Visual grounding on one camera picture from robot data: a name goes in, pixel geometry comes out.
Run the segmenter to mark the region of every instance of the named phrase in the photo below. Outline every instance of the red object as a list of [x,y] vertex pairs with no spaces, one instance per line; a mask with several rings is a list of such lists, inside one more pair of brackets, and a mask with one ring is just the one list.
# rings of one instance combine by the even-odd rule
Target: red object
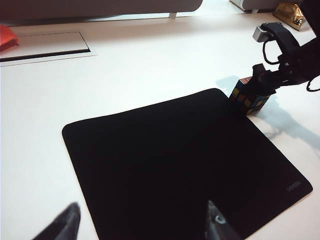
[[0,24],[0,52],[18,45],[17,36],[9,27]]

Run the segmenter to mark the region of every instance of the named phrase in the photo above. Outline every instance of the black mouse pad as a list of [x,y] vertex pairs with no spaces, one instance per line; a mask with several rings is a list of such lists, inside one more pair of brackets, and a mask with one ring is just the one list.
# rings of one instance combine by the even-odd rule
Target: black mouse pad
[[62,134],[100,240],[202,240],[208,201],[244,239],[312,191],[218,89]]

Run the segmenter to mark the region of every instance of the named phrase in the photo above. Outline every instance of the rubik's cube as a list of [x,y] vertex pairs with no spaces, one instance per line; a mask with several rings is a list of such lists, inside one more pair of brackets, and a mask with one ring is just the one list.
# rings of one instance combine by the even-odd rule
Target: rubik's cube
[[260,110],[266,104],[266,102],[270,97],[270,95],[259,96],[259,95],[253,95],[253,94],[250,94],[250,95],[243,94],[241,92],[241,89],[245,84],[247,84],[250,81],[250,79],[251,77],[240,79],[236,83],[229,97],[230,100],[234,102],[234,104],[238,106],[240,110],[246,115]]

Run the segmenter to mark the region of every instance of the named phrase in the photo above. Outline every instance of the white table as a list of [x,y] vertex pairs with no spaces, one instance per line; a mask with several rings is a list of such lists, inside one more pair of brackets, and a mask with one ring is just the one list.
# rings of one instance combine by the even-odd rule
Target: white table
[[[16,33],[81,30],[97,55],[0,68],[1,239],[32,239],[71,202],[81,208],[78,239],[98,239],[64,125],[209,88],[229,95],[263,62],[255,27],[276,21],[261,13],[14,27]],[[314,37],[310,29],[289,30],[301,45]],[[272,60],[280,53],[272,43],[267,50]],[[320,94],[305,88],[279,89],[249,118],[314,191],[250,240],[320,237]]]

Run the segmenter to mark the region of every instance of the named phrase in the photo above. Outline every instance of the gold object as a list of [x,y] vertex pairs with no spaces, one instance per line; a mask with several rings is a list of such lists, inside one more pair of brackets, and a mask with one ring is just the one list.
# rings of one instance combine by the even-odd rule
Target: gold object
[[279,3],[273,15],[298,31],[305,19],[299,5],[289,2]]

